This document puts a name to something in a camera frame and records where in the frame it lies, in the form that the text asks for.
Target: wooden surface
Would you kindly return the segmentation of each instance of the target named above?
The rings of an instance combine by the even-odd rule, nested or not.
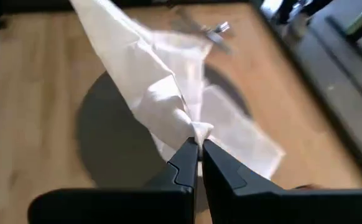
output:
[[[362,173],[283,57],[253,9],[243,4],[188,7],[202,24],[228,21],[232,56],[214,49],[207,63],[247,99],[258,125],[287,155],[273,181],[362,187]],[[169,29],[165,8],[127,13]],[[8,17],[0,30],[0,223],[25,223],[30,201],[60,187],[93,187],[77,154],[76,111],[104,71],[73,13]],[[198,217],[209,223],[208,212]]]

